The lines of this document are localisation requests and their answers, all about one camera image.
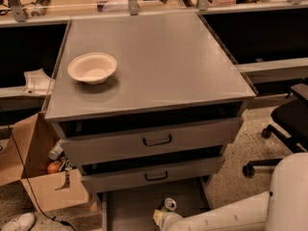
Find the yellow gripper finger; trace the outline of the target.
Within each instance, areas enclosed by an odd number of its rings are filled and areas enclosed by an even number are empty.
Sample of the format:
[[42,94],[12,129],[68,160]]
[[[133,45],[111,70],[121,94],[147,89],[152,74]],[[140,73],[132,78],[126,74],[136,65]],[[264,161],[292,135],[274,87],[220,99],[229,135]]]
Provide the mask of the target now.
[[163,224],[165,213],[159,209],[154,210],[153,220],[158,225],[161,226]]

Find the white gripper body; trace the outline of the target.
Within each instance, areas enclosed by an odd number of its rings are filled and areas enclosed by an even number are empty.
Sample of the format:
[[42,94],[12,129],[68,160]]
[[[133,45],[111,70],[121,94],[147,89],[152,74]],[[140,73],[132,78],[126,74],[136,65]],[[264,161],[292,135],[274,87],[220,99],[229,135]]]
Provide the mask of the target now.
[[192,231],[190,224],[175,213],[163,213],[159,227],[161,231]]

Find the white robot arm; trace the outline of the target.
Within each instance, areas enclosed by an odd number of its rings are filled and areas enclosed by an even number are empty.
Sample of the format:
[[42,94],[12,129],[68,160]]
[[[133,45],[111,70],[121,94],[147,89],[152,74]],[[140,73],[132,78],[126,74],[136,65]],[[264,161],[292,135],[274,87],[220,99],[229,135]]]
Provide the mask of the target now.
[[308,154],[280,161],[266,192],[187,218],[161,207],[153,219],[160,231],[308,231]]

